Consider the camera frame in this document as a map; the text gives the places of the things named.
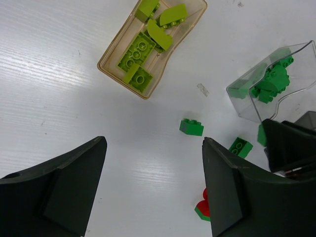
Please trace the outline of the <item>lime long lego brick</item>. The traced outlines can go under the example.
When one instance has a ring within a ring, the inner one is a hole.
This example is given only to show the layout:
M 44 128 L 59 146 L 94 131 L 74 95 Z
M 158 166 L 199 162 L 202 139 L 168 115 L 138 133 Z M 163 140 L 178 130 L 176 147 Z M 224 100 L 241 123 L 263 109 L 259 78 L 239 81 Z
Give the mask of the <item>lime long lego brick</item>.
M 117 66 L 127 72 L 133 64 L 142 66 L 156 46 L 145 33 L 139 32 L 125 50 Z

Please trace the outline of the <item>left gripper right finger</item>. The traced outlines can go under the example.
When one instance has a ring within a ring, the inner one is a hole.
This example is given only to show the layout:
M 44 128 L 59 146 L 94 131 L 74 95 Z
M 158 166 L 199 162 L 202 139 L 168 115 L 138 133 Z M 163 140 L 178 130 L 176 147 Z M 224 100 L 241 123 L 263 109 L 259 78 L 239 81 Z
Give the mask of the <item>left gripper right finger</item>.
M 208 137 L 202 159 L 213 236 L 315 236 L 315 179 L 275 175 Z

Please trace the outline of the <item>red flower lego block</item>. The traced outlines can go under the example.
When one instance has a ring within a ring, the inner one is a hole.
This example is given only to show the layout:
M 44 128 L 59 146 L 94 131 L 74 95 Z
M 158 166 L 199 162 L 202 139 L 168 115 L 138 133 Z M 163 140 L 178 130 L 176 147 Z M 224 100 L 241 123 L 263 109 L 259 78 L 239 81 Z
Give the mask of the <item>red flower lego block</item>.
M 210 222 L 210 212 L 209 212 L 207 189 L 204 189 L 202 196 L 203 196 L 203 200 L 200 201 L 196 205 L 195 212 L 200 217 L 200 219 Z

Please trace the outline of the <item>green curved lego brick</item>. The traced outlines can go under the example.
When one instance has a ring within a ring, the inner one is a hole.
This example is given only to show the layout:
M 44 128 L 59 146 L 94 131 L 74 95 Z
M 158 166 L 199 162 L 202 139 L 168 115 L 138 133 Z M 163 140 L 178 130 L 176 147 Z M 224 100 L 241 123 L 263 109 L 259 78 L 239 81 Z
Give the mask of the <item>green curved lego brick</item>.
M 266 134 L 263 128 L 263 125 L 260 124 L 258 126 L 258 134 L 257 134 L 257 141 L 258 143 L 260 143 L 263 147 L 267 146 L 267 138 L 266 138 Z

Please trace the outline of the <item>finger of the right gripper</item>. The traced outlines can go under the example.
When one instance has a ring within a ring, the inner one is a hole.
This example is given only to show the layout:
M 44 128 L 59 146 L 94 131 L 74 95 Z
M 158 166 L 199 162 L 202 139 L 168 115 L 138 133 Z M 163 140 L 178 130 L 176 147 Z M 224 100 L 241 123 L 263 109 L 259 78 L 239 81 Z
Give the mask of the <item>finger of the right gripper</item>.
M 266 136 L 271 172 L 288 171 L 316 161 L 316 132 L 294 123 L 266 119 Z

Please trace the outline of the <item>green lego brick studs up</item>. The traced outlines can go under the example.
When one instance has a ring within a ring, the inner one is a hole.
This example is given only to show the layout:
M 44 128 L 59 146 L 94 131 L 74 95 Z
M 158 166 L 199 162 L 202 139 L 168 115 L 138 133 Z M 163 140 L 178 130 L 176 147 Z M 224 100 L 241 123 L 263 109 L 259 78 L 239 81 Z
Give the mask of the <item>green lego brick studs up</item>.
M 181 120 L 179 130 L 186 135 L 202 136 L 204 126 L 197 120 L 184 118 Z

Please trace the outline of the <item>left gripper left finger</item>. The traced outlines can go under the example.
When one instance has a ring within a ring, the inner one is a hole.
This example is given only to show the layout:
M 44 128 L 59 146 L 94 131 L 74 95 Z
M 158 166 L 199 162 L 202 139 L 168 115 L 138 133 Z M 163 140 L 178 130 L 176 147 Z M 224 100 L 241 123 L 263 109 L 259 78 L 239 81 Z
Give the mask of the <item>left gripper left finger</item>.
M 107 151 L 98 136 L 63 155 L 0 180 L 3 237 L 82 237 Z

